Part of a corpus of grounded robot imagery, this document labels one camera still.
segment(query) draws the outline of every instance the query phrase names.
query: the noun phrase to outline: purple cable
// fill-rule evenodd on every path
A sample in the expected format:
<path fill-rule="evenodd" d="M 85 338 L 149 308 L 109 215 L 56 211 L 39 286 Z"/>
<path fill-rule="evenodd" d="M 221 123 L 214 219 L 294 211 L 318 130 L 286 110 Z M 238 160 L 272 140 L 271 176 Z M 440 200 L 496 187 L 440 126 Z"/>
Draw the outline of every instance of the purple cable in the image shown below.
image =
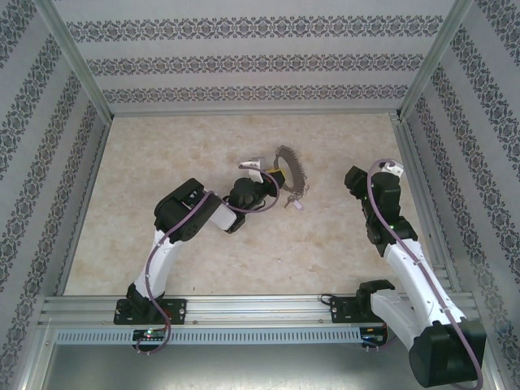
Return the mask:
<path fill-rule="evenodd" d="M 475 356 L 475 353 L 473 352 L 473 349 L 471 349 L 470 344 L 468 343 L 468 340 L 466 339 L 466 337 L 462 333 L 462 330 L 458 326 L 457 321 L 455 321 L 455 318 L 452 316 L 451 312 L 449 311 L 449 308 L 446 305 L 446 302 L 444 302 L 444 299 L 440 295 L 439 290 L 437 290 L 437 287 L 435 286 L 435 283 L 431 279 L 430 274 L 428 273 L 426 267 L 423 265 L 423 262 L 421 262 L 417 258 L 417 256 L 415 256 L 415 254 L 410 250 L 408 245 L 406 245 L 405 242 L 401 238 L 399 238 L 399 236 L 392 230 L 392 228 L 388 225 L 387 221 L 384 220 L 383 216 L 379 212 L 377 204 L 375 203 L 374 194 L 372 193 L 372 175 L 374 174 L 373 171 L 375 169 L 377 169 L 380 166 L 381 163 L 385 163 L 385 164 L 386 163 L 390 163 L 390 167 L 393 167 L 394 165 L 396 165 L 395 162 L 393 160 L 391 160 L 390 158 L 381 158 L 380 160 L 377 160 L 376 162 L 374 162 L 374 164 L 372 164 L 372 167 L 370 167 L 370 169 L 368 171 L 368 175 L 367 175 L 367 178 L 366 178 L 366 187 L 368 189 L 368 197 L 370 198 L 370 203 L 372 205 L 372 208 L 374 209 L 375 215 L 377 215 L 378 220 L 388 230 L 388 232 L 392 235 L 392 237 L 396 240 L 396 242 L 399 243 L 401 248 L 414 260 L 415 264 L 417 264 L 417 266 L 421 270 L 422 274 L 426 278 L 428 284 L 430 285 L 431 290 L 435 294 L 435 297 L 437 298 L 437 301 L 439 302 L 440 307 L 442 307 L 443 311 L 445 312 L 446 316 L 449 319 L 449 322 L 452 324 L 453 329 L 455 329 L 455 332 L 457 333 L 457 335 L 461 339 L 461 342 L 464 345 L 464 348 L 466 348 L 466 351 L 467 351 L 468 355 L 470 356 L 471 362 L 473 363 L 473 367 L 475 368 L 475 370 L 477 372 L 477 384 L 476 384 L 476 386 L 474 388 L 471 388 L 471 389 L 465 388 L 465 387 L 460 386 L 458 384 L 454 384 L 453 386 L 455 388 L 460 388 L 460 389 L 480 390 L 482 388 L 482 386 L 483 386 L 482 370 L 481 370 L 480 365 L 479 365 L 479 360 Z"/>
<path fill-rule="evenodd" d="M 278 199 L 280 198 L 280 186 L 278 185 L 278 182 L 276 181 L 275 177 L 273 175 L 271 175 L 270 173 L 267 173 L 266 171 L 264 171 L 262 169 L 258 169 L 256 167 L 245 167 L 243 165 L 240 165 L 238 168 L 239 169 L 252 169 L 253 171 L 259 171 L 263 175 L 265 175 L 269 179 L 271 179 L 272 182 L 274 183 L 275 187 L 276 187 L 276 198 L 275 198 L 275 201 L 273 201 L 268 207 L 265 207 L 265 208 L 263 208 L 261 210 L 243 210 L 243 209 L 239 209 L 237 207 L 230 206 L 228 204 L 226 204 L 226 207 L 231 209 L 231 210 L 239 211 L 239 212 L 245 213 L 245 214 L 248 214 L 248 213 L 262 213 L 264 211 L 268 211 L 269 209 L 271 209 L 276 204 Z M 170 230 L 168 230 L 164 234 L 164 236 L 161 237 L 161 239 L 158 241 L 158 243 L 154 246 L 154 248 L 150 252 L 150 254 L 148 256 L 148 260 L 146 260 L 146 266 L 145 266 L 145 286 L 146 286 L 146 292 L 148 293 L 148 297 L 151 300 L 152 304 L 155 306 L 155 309 L 157 309 L 158 312 L 164 317 L 164 320 L 166 322 L 165 328 L 167 329 L 167 335 L 164 338 L 164 341 L 157 348 L 152 349 L 151 351 L 146 351 L 146 352 L 139 349 L 139 345 L 144 340 L 144 338 L 140 338 L 137 341 L 137 343 L 136 343 L 136 350 L 137 350 L 137 353 L 139 353 L 139 354 L 145 354 L 145 355 L 149 356 L 149 355 L 151 355 L 153 353 L 159 352 L 161 349 L 163 349 L 168 344 L 168 341 L 170 340 L 170 336 L 171 336 L 170 317 L 168 316 L 168 314 L 166 314 L 164 312 L 163 308 L 157 303 L 157 301 L 155 300 L 154 295 L 152 293 L 152 288 L 150 287 L 149 274 L 150 274 L 150 265 L 152 263 L 152 259 L 154 258 L 154 255 L 157 253 L 159 247 L 164 243 L 164 241 L 166 241 L 166 239 L 173 232 L 175 232 L 176 230 L 180 229 L 186 222 L 188 222 L 189 219 L 192 218 L 193 215 L 202 207 L 204 202 L 207 200 L 207 198 L 212 193 L 213 193 L 213 191 L 208 191 L 207 193 L 205 193 L 204 197 L 202 197 L 201 201 L 198 202 L 197 205 L 195 207 L 193 207 L 189 211 L 189 213 L 180 222 L 178 222 L 174 227 L 172 227 Z"/>
<path fill-rule="evenodd" d="M 244 165 L 239 165 L 238 169 L 250 169 L 252 171 L 257 171 L 257 172 L 260 172 L 263 175 L 267 176 L 269 179 L 271 179 L 271 181 L 273 182 L 273 184 L 276 187 L 276 197 L 275 197 L 275 200 L 269 206 L 264 207 L 260 210 L 239 209 L 238 207 L 230 206 L 227 203 L 226 203 L 226 207 L 230 210 L 238 211 L 239 213 L 244 213 L 244 214 L 263 213 L 264 211 L 268 211 L 269 209 L 272 209 L 275 206 L 275 204 L 278 202 L 278 199 L 280 199 L 280 186 L 278 185 L 278 182 L 276 181 L 275 177 L 271 173 L 268 173 L 268 172 L 264 171 L 263 169 L 256 168 L 256 167 L 246 167 Z"/>

